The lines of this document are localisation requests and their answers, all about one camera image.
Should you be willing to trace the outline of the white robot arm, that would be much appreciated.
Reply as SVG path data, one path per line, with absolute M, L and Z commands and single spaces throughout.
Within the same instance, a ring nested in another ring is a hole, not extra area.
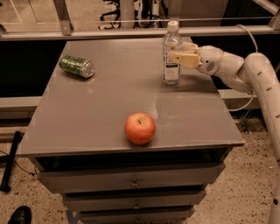
M 167 53 L 170 62 L 216 76 L 239 92 L 254 91 L 265 121 L 273 153 L 280 165 L 280 81 L 270 60 L 260 52 L 246 58 L 220 48 L 185 42 L 180 51 Z

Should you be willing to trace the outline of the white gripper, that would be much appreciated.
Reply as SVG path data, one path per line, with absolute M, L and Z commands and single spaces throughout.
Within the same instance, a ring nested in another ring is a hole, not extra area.
M 195 68 L 207 75 L 214 75 L 219 68 L 224 52 L 217 47 L 205 45 L 198 47 L 194 43 L 184 42 L 183 52 L 169 52 L 168 60 L 183 67 Z

